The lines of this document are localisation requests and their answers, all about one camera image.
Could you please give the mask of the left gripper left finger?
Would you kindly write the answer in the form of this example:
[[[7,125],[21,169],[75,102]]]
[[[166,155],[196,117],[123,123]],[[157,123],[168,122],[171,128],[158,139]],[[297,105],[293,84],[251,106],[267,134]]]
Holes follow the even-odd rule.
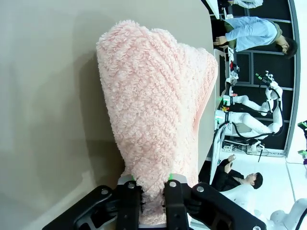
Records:
[[[117,220],[117,230],[137,230],[142,188],[132,175],[115,189],[100,185],[43,227],[44,230],[102,230]]]

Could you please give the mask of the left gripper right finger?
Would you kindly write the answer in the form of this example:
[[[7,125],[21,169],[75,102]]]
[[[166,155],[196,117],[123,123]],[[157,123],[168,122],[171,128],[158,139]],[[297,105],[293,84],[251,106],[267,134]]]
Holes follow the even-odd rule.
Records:
[[[190,187],[185,176],[169,175],[164,188],[166,227],[189,230],[188,216],[211,230],[265,230],[266,224],[207,183]]]

